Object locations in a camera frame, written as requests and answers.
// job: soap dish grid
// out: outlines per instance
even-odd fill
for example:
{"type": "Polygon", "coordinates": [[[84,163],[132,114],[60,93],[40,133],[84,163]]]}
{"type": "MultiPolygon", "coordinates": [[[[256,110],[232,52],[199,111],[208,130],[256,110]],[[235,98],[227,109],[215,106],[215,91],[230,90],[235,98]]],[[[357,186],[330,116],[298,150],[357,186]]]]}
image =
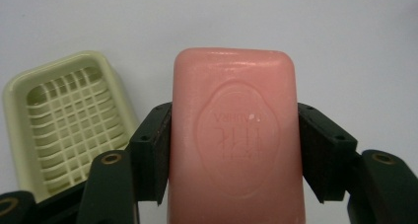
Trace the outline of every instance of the soap dish grid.
{"type": "Polygon", "coordinates": [[[101,72],[82,68],[40,84],[27,108],[43,183],[54,195],[84,181],[93,159],[127,142],[101,72]]]}

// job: table surface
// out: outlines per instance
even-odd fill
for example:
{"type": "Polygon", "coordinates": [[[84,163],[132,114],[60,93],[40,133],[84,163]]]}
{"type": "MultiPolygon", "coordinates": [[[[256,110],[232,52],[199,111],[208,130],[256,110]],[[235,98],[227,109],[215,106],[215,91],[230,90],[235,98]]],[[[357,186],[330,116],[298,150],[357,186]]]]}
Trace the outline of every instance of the table surface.
{"type": "MultiPolygon", "coordinates": [[[[138,118],[172,99],[173,63],[196,46],[288,53],[298,101],[418,174],[418,0],[0,0],[0,85],[77,51],[103,53],[138,118]]],[[[18,189],[0,113],[0,193],[18,189]]],[[[343,202],[305,186],[307,223],[349,223],[343,202]]],[[[166,223],[167,200],[141,202],[144,224],[166,223]]]]}

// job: embossed logo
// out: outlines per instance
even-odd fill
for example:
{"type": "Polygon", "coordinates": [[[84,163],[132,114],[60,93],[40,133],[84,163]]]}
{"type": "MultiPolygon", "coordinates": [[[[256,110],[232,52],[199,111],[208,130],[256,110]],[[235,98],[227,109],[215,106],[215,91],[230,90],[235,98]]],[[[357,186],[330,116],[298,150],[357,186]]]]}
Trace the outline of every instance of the embossed logo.
{"type": "Polygon", "coordinates": [[[230,83],[215,91],[202,110],[195,137],[213,183],[245,196],[269,176],[280,145],[274,113],[251,86],[230,83]]]}

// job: plastic soap dish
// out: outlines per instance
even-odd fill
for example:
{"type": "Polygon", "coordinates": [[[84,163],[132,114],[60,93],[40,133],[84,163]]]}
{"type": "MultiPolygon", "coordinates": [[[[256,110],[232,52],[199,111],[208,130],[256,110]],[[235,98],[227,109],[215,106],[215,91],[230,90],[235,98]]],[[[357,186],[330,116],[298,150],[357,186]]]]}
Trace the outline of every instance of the plastic soap dish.
{"type": "Polygon", "coordinates": [[[123,149],[138,125],[118,78],[93,51],[22,73],[3,96],[19,185],[36,201],[84,181],[93,159],[123,149]]]}

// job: soap bar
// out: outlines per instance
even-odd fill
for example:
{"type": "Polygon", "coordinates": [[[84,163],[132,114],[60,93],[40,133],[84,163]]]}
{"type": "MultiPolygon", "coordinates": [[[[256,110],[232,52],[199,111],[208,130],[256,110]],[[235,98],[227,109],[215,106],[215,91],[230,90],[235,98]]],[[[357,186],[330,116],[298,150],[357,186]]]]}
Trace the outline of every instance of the soap bar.
{"type": "Polygon", "coordinates": [[[285,53],[177,56],[168,222],[305,223],[295,70],[285,53]]]}

